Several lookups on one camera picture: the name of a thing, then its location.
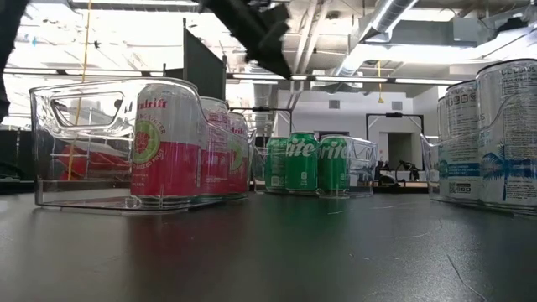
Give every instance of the can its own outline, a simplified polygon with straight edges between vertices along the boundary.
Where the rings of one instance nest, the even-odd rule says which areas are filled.
[[[477,74],[481,200],[537,206],[537,60],[490,65]]]
[[[285,152],[287,138],[269,138],[265,159],[265,188],[267,191],[285,190]]]
[[[147,85],[138,94],[131,194],[147,202],[188,201],[201,193],[199,99],[191,83],[176,82]]]
[[[446,198],[449,197],[449,180],[448,180],[448,165],[446,152],[444,151],[445,146],[442,143],[446,140],[447,136],[447,102],[446,98],[443,96],[438,100],[438,106],[436,108],[438,114],[438,166],[431,167],[431,169],[438,170],[438,185],[440,197]]]
[[[285,152],[285,188],[290,192],[317,190],[317,147],[313,133],[291,133]]]
[[[446,135],[442,133],[442,159],[447,164],[449,197],[461,202],[479,200],[481,177],[477,136],[470,135],[478,131],[476,82],[463,81],[449,86],[446,105],[447,127]]]
[[[206,143],[202,145],[201,186],[204,195],[225,195],[230,192],[229,131],[227,104],[213,97],[200,97],[201,109],[207,121]]]
[[[319,189],[326,193],[349,187],[347,141],[342,135],[324,137],[319,143]]]
[[[229,186],[231,193],[248,192],[248,125],[241,113],[229,112],[230,137]]]

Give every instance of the ceiling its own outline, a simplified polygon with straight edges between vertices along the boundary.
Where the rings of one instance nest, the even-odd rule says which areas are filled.
[[[90,12],[87,68],[101,70],[162,70],[182,66],[183,19],[186,26],[216,55],[228,57],[228,72],[244,72],[243,47],[230,36],[227,28],[212,13],[197,13],[195,5],[133,6],[124,3],[137,1],[94,0]],[[144,3],[162,3],[143,0]],[[303,73],[329,70],[337,67],[357,41],[349,39],[358,25],[358,18],[374,10],[375,0],[328,0],[315,5],[313,0],[283,0],[291,13],[290,30],[284,36],[284,56],[289,66],[297,58]],[[490,15],[523,7],[527,0],[420,0],[403,16],[404,20],[449,21],[456,13],[467,16]],[[310,31],[308,19],[314,12]],[[82,69],[86,51],[87,3],[82,0],[32,1],[23,17],[15,50],[8,67]],[[308,48],[299,52],[300,40],[314,43],[310,59],[305,62]],[[380,60],[381,76],[447,78],[457,76],[452,63],[420,62],[390,57]],[[377,76],[378,65],[365,62],[358,70],[365,76]],[[28,113],[28,89],[79,81],[79,76],[6,75],[8,94],[13,106],[11,112]],[[386,85],[385,91],[404,91],[410,96],[422,86]],[[366,84],[364,91],[377,91],[378,84]]]

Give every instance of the clear plastic bin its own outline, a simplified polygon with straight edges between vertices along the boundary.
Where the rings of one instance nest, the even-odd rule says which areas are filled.
[[[253,179],[257,193],[314,195],[321,198],[364,197],[373,194],[373,176],[377,144],[342,135],[325,136],[314,150],[310,174],[315,174],[314,187],[290,190],[287,148],[254,148]]]
[[[474,133],[439,143],[422,136],[430,198],[537,215],[537,120],[523,117],[537,114],[535,103],[512,95]]]
[[[209,123],[186,81],[89,82],[30,96],[39,206],[162,211],[248,194],[253,140]],[[209,132],[230,146],[214,148]]]

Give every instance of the sprite can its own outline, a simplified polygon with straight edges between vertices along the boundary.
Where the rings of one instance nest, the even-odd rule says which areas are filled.
[[[323,138],[319,147],[319,189],[348,189],[347,141],[344,136]]]
[[[268,191],[285,189],[285,151],[287,138],[270,138],[265,161],[265,187]]]
[[[313,133],[291,133],[285,153],[285,188],[317,190],[317,139]]]

